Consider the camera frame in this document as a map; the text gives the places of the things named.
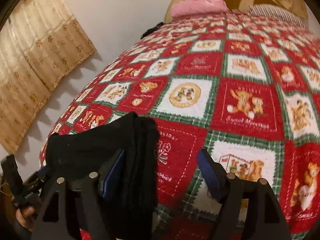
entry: patterned curtain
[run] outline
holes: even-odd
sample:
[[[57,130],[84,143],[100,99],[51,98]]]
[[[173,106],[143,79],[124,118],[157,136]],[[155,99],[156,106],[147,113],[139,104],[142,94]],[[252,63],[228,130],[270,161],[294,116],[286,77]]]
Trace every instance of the patterned curtain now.
[[[62,77],[96,51],[63,0],[21,0],[0,32],[0,143],[10,154]]]

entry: patchwork bedspread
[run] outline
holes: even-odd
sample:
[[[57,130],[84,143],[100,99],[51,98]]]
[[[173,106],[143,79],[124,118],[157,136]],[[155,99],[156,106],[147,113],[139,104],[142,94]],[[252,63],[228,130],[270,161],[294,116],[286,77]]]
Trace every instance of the patchwork bedspread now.
[[[130,111],[155,119],[155,238],[207,238],[210,224],[200,221],[214,220],[220,205],[197,168],[205,147],[227,172],[266,178],[292,238],[302,239],[320,214],[319,49],[306,29],[241,12],[172,22],[97,75],[51,133],[79,133]]]

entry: pink pillow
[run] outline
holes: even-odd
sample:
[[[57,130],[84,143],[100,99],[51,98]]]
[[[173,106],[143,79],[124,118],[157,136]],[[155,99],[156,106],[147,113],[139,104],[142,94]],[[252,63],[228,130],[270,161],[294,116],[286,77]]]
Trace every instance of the pink pillow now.
[[[228,11],[228,7],[224,0],[185,0],[172,6],[171,16],[174,18],[200,13],[226,11]]]

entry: black fabric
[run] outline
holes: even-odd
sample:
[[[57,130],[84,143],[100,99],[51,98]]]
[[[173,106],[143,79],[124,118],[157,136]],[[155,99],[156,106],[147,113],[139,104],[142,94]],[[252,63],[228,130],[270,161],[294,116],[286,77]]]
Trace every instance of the black fabric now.
[[[145,31],[140,39],[142,40],[144,37],[147,37],[148,35],[150,35],[151,33],[155,32],[156,30],[158,30],[161,26],[163,26],[164,23],[163,22],[159,22],[155,27],[148,29],[147,31]]]
[[[156,206],[154,150],[159,133],[151,118],[131,112],[118,120],[74,134],[53,134],[48,139],[46,163],[51,182],[81,179],[98,171],[118,149],[125,150],[125,168],[116,198],[106,203],[107,216],[120,239],[149,239]]]

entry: metal rivet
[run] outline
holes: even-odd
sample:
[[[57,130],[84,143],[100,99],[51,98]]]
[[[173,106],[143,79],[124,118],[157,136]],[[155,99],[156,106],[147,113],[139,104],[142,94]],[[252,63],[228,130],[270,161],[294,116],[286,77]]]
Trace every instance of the metal rivet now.
[[[64,183],[64,178],[63,178],[63,177],[58,178],[58,179],[57,179],[57,183],[58,183],[58,184]]]
[[[234,179],[235,177],[236,176],[233,173],[231,173],[231,172],[227,173],[227,178],[228,179]]]
[[[268,184],[268,181],[267,181],[266,179],[264,179],[264,178],[259,179],[259,182],[260,182],[262,185]]]
[[[95,171],[93,171],[93,172],[91,172],[91,173],[89,174],[89,177],[90,177],[91,179],[94,179],[94,178],[98,177],[98,173],[96,173]]]

